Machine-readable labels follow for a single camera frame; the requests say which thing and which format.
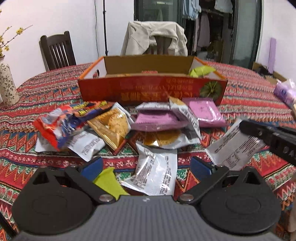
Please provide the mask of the white gold snack packet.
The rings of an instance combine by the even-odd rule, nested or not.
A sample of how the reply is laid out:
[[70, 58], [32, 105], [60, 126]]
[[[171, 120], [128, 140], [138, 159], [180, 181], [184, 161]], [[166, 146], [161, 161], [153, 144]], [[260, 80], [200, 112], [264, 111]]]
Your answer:
[[169, 97], [168, 102], [143, 102], [135, 108], [140, 111], [172, 111], [179, 120], [188, 121], [185, 128], [158, 132], [145, 132], [144, 145], [168, 150], [199, 144], [200, 125], [189, 107], [178, 98]]

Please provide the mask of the red blue snack bag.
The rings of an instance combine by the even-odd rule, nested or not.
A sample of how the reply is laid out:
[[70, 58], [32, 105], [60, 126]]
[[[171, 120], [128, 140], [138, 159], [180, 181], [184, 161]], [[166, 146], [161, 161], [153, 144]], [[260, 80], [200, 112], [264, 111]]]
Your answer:
[[106, 100], [67, 104], [39, 116], [33, 125], [59, 151], [88, 120], [107, 112], [113, 105], [114, 102]]

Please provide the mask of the green snack packet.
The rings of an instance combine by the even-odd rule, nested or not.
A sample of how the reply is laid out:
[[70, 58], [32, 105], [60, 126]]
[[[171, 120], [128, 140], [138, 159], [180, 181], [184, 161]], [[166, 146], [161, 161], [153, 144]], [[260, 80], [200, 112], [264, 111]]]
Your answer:
[[195, 77], [195, 78], [204, 77], [204, 76], [209, 75], [210, 73], [213, 73], [215, 71], [216, 71], [215, 68], [213, 68], [211, 66], [203, 65], [203, 66], [199, 66], [199, 67], [192, 69], [189, 73], [189, 76]]
[[93, 183], [118, 200], [121, 195], [129, 194], [122, 188], [116, 179], [114, 169], [114, 167], [108, 167], [102, 170], [102, 172], [94, 179]]

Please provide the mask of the dark wooden chair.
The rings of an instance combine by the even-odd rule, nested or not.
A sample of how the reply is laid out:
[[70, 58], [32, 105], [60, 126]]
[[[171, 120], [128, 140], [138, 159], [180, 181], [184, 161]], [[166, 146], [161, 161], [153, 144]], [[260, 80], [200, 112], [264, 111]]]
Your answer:
[[40, 46], [49, 70], [76, 65], [69, 31], [49, 37], [43, 35]]

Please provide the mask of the green snack packet in box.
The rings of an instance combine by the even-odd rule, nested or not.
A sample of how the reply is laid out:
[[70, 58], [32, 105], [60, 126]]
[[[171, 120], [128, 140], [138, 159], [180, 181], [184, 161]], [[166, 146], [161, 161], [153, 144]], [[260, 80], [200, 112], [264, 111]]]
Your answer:
[[192, 69], [189, 73], [189, 76], [195, 77], [195, 78], [204, 77], [204, 76], [209, 75], [210, 73], [213, 73], [215, 71], [216, 71], [215, 68], [213, 68], [211, 66], [203, 65], [203, 66], [199, 66], [199, 67]]

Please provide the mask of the white silver snack packet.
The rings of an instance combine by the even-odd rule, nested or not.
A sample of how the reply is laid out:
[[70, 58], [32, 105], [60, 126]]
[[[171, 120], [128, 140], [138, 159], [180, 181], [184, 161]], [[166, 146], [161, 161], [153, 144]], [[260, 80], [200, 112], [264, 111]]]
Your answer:
[[223, 165], [231, 171], [239, 171], [252, 156], [265, 147], [263, 140], [243, 134], [239, 129], [239, 118], [223, 137], [212, 143], [206, 153], [215, 165]]

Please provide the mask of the light blue hanging shirt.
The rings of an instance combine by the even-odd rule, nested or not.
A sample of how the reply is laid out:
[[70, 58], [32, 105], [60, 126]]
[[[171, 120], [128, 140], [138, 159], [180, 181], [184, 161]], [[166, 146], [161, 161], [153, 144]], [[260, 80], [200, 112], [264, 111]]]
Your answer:
[[183, 18], [189, 20], [196, 20], [199, 13], [201, 13], [201, 7], [199, 0], [183, 0]]

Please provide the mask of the white snack packet left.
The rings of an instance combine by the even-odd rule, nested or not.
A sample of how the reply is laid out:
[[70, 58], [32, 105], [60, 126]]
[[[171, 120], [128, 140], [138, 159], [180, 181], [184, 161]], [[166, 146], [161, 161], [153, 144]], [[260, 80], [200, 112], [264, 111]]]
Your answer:
[[[89, 162], [95, 154], [105, 147], [105, 142], [98, 137], [93, 131], [82, 131], [74, 135], [62, 150], [71, 150], [81, 157], [84, 161]], [[39, 136], [36, 141], [35, 151], [41, 152], [58, 152], [44, 137]]]

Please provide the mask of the pink snack packet right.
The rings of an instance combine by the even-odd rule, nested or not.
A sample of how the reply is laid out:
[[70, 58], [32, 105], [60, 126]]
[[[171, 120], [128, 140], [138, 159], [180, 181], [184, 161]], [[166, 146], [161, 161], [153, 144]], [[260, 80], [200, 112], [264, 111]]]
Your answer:
[[202, 128], [223, 128], [228, 124], [211, 98], [183, 98]]

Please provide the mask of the chair with beige jacket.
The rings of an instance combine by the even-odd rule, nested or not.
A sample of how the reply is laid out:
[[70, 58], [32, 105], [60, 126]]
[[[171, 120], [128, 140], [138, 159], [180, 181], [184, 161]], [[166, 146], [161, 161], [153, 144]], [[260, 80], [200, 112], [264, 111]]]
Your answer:
[[164, 36], [152, 36], [145, 54], [151, 55], [175, 55], [175, 49], [171, 47], [173, 39]]

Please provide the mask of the purple tissue pack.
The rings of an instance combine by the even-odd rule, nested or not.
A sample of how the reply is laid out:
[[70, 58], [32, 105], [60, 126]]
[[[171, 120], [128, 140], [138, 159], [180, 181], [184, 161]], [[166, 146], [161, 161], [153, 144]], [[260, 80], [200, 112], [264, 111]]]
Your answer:
[[277, 80], [273, 93], [289, 108], [293, 108], [295, 103], [295, 81], [293, 79], [286, 81]]

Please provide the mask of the beige jacket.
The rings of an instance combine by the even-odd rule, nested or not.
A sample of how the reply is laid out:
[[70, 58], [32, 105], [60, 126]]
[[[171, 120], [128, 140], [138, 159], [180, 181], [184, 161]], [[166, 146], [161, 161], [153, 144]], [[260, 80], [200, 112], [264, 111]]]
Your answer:
[[152, 36], [172, 38], [171, 47], [174, 56], [187, 56], [187, 38], [185, 30], [176, 22], [170, 21], [133, 21], [129, 22], [121, 48], [121, 55], [143, 55], [149, 47]]

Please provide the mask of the white snack packet centre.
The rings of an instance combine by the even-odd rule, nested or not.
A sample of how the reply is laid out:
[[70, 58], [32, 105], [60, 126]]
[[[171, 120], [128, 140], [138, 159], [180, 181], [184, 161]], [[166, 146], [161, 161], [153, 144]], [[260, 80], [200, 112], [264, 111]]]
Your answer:
[[171, 195], [175, 192], [177, 150], [151, 148], [136, 142], [138, 161], [135, 173], [121, 185], [148, 196]]

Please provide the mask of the black light stand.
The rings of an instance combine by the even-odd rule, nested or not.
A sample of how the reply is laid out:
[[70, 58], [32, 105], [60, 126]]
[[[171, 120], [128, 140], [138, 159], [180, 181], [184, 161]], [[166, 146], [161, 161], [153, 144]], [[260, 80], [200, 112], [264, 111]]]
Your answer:
[[108, 48], [107, 48], [107, 31], [106, 31], [106, 0], [103, 0], [103, 32], [104, 32], [104, 49], [105, 49], [105, 56], [108, 56]]

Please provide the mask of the red orange cardboard box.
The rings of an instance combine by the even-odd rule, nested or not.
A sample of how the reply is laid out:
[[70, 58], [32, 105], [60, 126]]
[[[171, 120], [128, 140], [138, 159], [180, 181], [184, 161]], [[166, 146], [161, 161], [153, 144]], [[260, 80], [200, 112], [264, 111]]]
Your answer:
[[121, 105], [206, 97], [220, 104], [227, 78], [217, 71], [191, 77], [190, 71], [206, 66], [194, 56], [106, 56], [95, 61], [78, 79], [84, 101], [108, 100]]

